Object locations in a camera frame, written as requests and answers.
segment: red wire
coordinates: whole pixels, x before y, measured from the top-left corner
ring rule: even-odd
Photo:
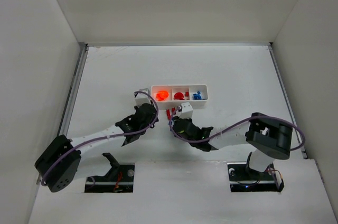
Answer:
[[[118,174],[118,178],[117,178],[115,187],[114,187],[114,189],[113,189],[113,192],[115,192],[115,190],[117,189],[118,183],[121,181],[121,179],[122,179],[122,172],[120,172],[120,173]]]

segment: white wall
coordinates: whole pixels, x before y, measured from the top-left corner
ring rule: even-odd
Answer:
[[[58,0],[81,42],[272,42],[297,0]]]
[[[338,215],[338,0],[299,0],[274,42],[297,123]]]
[[[56,0],[0,0],[0,223],[27,223],[79,46]]]

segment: metal edge strip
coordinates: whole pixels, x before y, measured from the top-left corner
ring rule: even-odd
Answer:
[[[297,125],[294,113],[293,113],[293,111],[291,109],[291,104],[290,104],[289,98],[288,98],[287,93],[286,93],[286,89],[285,89],[283,80],[281,78],[281,75],[280,75],[280,72],[279,72],[279,69],[278,69],[277,61],[276,61],[276,58],[275,58],[275,55],[274,55],[274,51],[273,51],[273,48],[272,48],[271,44],[268,45],[268,48],[269,48],[270,56],[271,56],[271,59],[273,61],[276,73],[277,73],[278,81],[279,81],[281,90],[283,92],[284,99],[285,99],[285,102],[286,102],[286,105],[287,105],[287,108],[288,108],[288,111],[289,111],[292,123],[294,123],[295,125]],[[299,135],[299,133],[297,131],[296,131],[296,135],[297,135],[297,140],[300,143],[301,142],[300,135]],[[304,159],[308,159],[308,156],[306,154],[306,150],[305,150],[304,147],[301,148],[301,151],[302,151],[303,158]]]
[[[105,47],[105,46],[236,46],[236,45],[241,45],[241,46],[269,46],[270,43],[227,43],[227,42],[89,42],[87,43],[88,47],[91,46],[100,46],[100,47]]]
[[[81,50],[79,54],[79,59],[75,67],[72,83],[68,92],[67,100],[63,110],[61,123],[58,130],[58,135],[66,135],[69,129],[70,119],[73,114],[73,109],[75,105],[76,96],[79,91],[79,86],[82,78],[83,69],[85,67],[85,62],[88,54],[88,46],[85,43],[79,43]]]

